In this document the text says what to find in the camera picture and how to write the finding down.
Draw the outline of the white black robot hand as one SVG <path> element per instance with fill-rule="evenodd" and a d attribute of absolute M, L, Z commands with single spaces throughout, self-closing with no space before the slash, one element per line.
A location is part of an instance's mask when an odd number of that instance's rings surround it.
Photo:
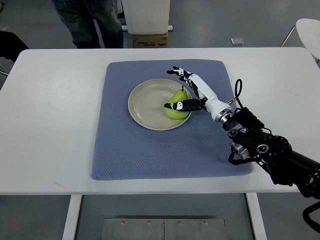
<path fill-rule="evenodd" d="M 174 66 L 167 71 L 170 75 L 177 75 L 179 79 L 189 85 L 197 98 L 165 103 L 164 107 L 178 112 L 193 112 L 206 110 L 217 123 L 224 124 L 233 116 L 233 109 L 228 103 L 218 99 L 215 92 L 197 74 Z"/>

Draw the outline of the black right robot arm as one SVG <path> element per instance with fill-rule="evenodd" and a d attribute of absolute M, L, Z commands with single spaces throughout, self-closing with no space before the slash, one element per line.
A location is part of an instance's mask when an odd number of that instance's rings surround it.
<path fill-rule="evenodd" d="M 292 150 L 283 136 L 271 130 L 243 105 L 223 124 L 231 139 L 232 165 L 255 162 L 276 185 L 296 185 L 306 198 L 320 198 L 320 164 Z"/>

